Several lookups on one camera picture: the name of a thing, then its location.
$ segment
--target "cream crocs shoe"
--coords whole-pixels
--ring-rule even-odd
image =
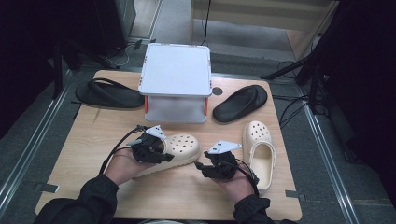
[[[175,156],[171,161],[163,161],[158,165],[140,172],[136,177],[149,175],[154,172],[166,170],[172,167],[186,165],[197,161],[201,156],[198,140],[188,133],[178,133],[166,137],[163,141],[162,154],[169,153]]]
[[[268,128],[262,122],[251,121],[243,132],[242,147],[244,162],[260,179],[257,188],[263,195],[271,186],[276,162],[276,151]]]

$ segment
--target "white box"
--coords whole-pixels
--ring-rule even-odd
[[[204,123],[212,94],[209,48],[149,44],[139,91],[146,120]]]

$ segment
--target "black flip-flop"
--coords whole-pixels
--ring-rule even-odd
[[[76,97],[87,105],[115,108],[136,108],[145,103],[139,91],[107,78],[94,78],[76,87]]]
[[[267,91],[259,85],[246,86],[234,92],[213,109],[213,118],[219,122],[240,119],[267,102]]]

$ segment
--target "wooden tabletop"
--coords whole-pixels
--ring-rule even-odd
[[[140,74],[99,71],[95,77],[113,79],[137,90]],[[218,123],[212,118],[211,112],[216,105],[235,91],[252,84],[261,85],[267,90],[268,100],[263,107],[227,124]],[[218,140],[242,144],[244,127],[249,122],[258,120],[270,130],[276,148],[272,186],[264,195],[271,199],[267,214],[273,220],[299,220],[302,217],[299,200],[286,196],[286,191],[296,189],[268,83],[262,80],[212,77],[212,87],[221,88],[223,94],[209,97],[207,121],[204,124],[146,121],[143,106],[137,109],[114,109],[82,105],[49,177],[48,183],[59,185],[59,190],[56,193],[43,192],[36,212],[54,198],[76,199],[81,187],[98,175],[102,162],[111,149],[138,124],[160,124],[166,135],[194,135],[202,151],[198,161],[210,165],[204,151],[209,150]],[[135,140],[140,134],[131,135],[125,144]],[[233,154],[242,160],[242,148],[234,150]],[[119,204],[115,217],[233,220],[233,203],[220,187],[209,178],[204,178],[193,163],[131,180],[120,186],[117,197]]]

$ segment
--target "hand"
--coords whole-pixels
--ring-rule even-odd
[[[240,165],[239,168],[249,173],[245,165]],[[251,186],[248,178],[239,170],[236,171],[233,178],[229,180],[212,179],[228,194],[233,203],[238,203],[250,194],[254,194],[253,187]]]
[[[121,149],[114,153],[110,164],[105,170],[105,175],[117,185],[121,185],[134,178],[140,172],[155,165],[136,161],[131,150]]]

